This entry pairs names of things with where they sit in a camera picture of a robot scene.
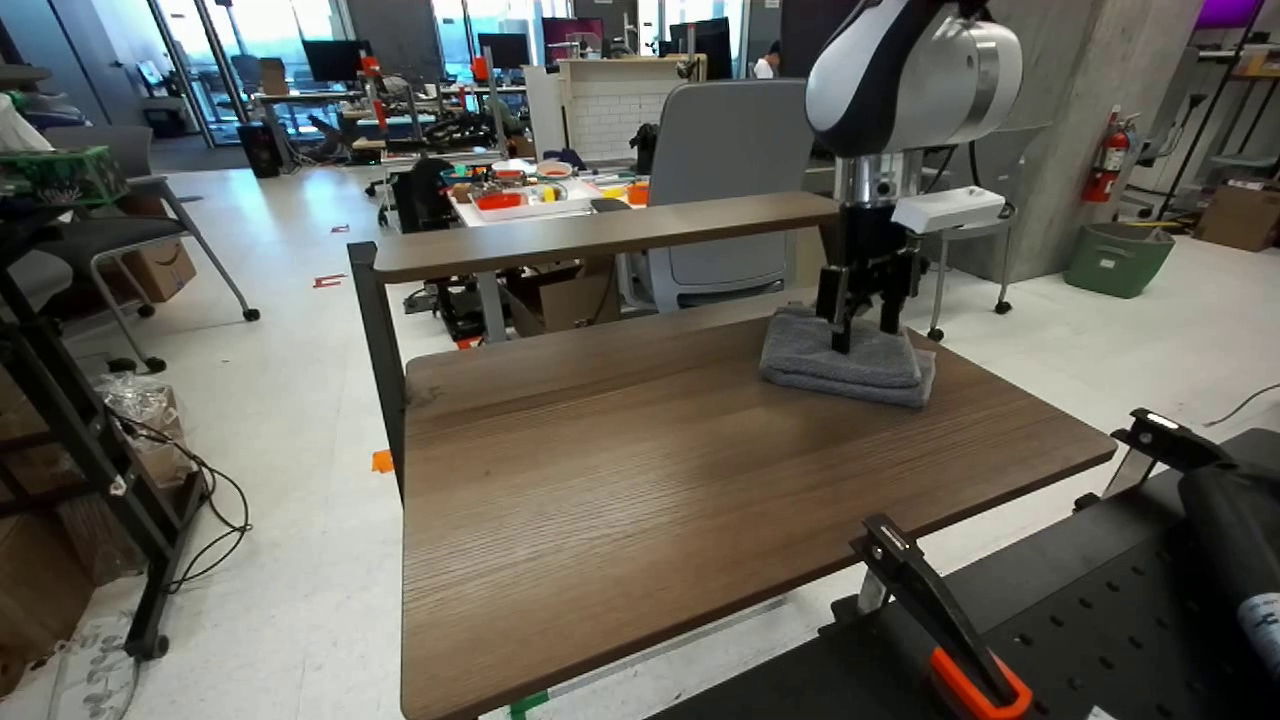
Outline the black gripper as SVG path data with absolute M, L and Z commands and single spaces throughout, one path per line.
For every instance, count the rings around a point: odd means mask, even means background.
M 819 314 L 831 314 L 831 349 L 852 351 L 856 297 L 880 300 L 880 334 L 900 335 L 916 251 L 889 208 L 845 208 L 823 236 Z

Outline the black robot base link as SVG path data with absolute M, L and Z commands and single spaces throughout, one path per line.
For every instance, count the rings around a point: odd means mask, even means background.
M 1210 466 L 1182 481 L 1189 525 L 1237 628 L 1269 674 L 1280 674 L 1280 499 L 1276 483 Z

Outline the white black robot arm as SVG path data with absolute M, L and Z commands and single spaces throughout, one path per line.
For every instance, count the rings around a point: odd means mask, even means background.
M 910 157 L 994 137 L 1025 84 L 1019 35 L 988 0 L 856 0 L 803 78 L 812 137 L 837 157 L 837 246 L 819 280 L 831 349 L 852 349 L 852 322 L 880 300 L 880 329 L 900 329 L 913 276 Z

